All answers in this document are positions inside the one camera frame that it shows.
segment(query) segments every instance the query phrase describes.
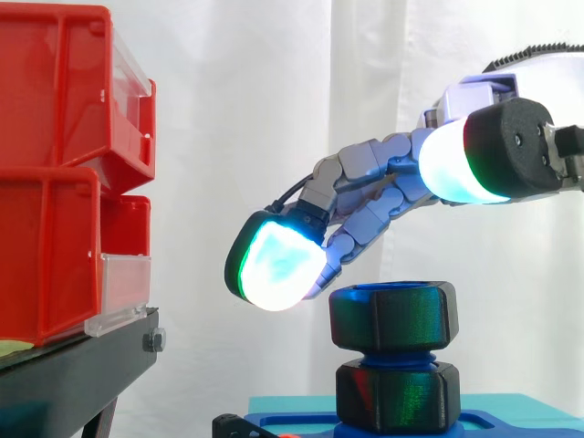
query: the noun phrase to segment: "blue tray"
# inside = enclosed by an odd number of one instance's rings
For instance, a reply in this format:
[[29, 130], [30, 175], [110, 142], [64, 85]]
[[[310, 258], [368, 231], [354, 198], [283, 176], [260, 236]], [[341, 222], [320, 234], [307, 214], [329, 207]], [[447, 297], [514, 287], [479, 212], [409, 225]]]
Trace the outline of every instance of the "blue tray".
[[[460, 422], [443, 438], [584, 438], [582, 420], [524, 395], [465, 395], [462, 403]], [[271, 433], [302, 438], [379, 438], [337, 425], [334, 409], [334, 397], [258, 397], [250, 401], [246, 419]]]

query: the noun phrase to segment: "robotic hand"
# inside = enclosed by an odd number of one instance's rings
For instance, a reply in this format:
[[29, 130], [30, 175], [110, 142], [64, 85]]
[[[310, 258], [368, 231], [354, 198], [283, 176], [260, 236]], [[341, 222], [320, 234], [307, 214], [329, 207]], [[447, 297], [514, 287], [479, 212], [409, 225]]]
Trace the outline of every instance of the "robotic hand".
[[415, 208], [583, 190], [584, 129], [576, 126], [584, 118], [583, 52], [528, 47], [448, 87], [412, 132], [320, 161], [248, 219], [227, 257], [225, 283], [260, 308], [283, 310], [327, 288]]

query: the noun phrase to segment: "stacked storage bin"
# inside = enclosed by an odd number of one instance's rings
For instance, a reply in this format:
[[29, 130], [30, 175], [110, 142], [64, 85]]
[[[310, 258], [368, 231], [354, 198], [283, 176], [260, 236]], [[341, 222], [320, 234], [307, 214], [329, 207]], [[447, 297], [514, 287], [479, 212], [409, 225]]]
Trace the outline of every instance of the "stacked storage bin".
[[155, 86], [99, 6], [0, 3], [0, 344], [146, 315]]

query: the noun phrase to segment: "white curtain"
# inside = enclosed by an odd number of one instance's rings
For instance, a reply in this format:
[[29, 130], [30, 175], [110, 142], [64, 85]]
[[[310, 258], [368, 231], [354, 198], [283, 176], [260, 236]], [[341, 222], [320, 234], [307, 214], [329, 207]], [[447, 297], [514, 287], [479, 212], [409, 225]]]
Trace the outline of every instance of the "white curtain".
[[[246, 413], [250, 396], [333, 394], [335, 369], [357, 355], [330, 342], [326, 296], [273, 314], [224, 286], [247, 216], [339, 148], [411, 130], [493, 58], [584, 43], [578, 0], [103, 3], [158, 84], [157, 179], [137, 192], [153, 204], [151, 304], [168, 333], [121, 395], [114, 438], [210, 436], [213, 417]], [[438, 357], [463, 391], [523, 392], [582, 415], [583, 207], [572, 193], [424, 208], [336, 286], [452, 282], [461, 332]]]

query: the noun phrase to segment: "black clamp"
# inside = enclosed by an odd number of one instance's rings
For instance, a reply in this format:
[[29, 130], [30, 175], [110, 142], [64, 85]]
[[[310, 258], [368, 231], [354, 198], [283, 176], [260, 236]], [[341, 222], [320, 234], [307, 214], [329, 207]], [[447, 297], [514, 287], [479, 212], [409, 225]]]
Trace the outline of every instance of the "black clamp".
[[213, 420], [212, 438], [278, 438], [277, 435], [265, 431], [232, 413], [224, 413]]

